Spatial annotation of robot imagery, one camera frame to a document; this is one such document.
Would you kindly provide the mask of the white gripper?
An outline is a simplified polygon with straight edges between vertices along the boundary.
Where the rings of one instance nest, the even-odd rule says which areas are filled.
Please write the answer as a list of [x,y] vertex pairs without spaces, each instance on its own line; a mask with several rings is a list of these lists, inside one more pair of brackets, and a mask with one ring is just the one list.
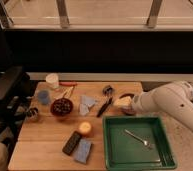
[[131,112],[133,114],[142,113],[143,107],[138,95],[132,94],[130,97],[126,96],[114,101],[113,105],[116,107],[129,107],[131,104]]

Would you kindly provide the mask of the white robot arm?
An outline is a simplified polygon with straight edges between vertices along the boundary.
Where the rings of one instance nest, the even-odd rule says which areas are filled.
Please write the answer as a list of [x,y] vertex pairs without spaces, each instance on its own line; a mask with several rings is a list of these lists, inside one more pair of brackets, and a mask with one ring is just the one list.
[[118,98],[113,105],[134,113],[164,112],[193,132],[193,86],[186,81],[168,83],[148,92]]

